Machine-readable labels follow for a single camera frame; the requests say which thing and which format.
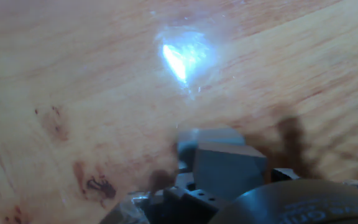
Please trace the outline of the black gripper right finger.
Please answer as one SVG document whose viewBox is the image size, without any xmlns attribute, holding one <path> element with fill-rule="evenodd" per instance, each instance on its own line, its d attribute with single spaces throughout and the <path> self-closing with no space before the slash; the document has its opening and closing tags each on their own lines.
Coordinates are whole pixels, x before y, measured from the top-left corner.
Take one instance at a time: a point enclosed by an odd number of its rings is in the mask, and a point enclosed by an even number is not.
<svg viewBox="0 0 358 224">
<path fill-rule="evenodd" d="M 279 182 L 285 180 L 296 180 L 300 179 L 293 169 L 290 168 L 274 168 L 271 171 L 271 181 Z"/>
</svg>

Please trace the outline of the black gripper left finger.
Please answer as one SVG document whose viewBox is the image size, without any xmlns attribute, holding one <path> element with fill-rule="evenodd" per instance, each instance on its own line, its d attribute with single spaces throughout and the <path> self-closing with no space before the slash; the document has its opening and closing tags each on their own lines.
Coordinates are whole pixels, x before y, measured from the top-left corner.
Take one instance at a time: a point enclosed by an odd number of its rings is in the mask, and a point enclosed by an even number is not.
<svg viewBox="0 0 358 224">
<path fill-rule="evenodd" d="M 144 202 L 150 224 L 207 224 L 229 203 L 199 189 L 193 174 L 177 176 L 175 185 L 158 191 Z"/>
</svg>

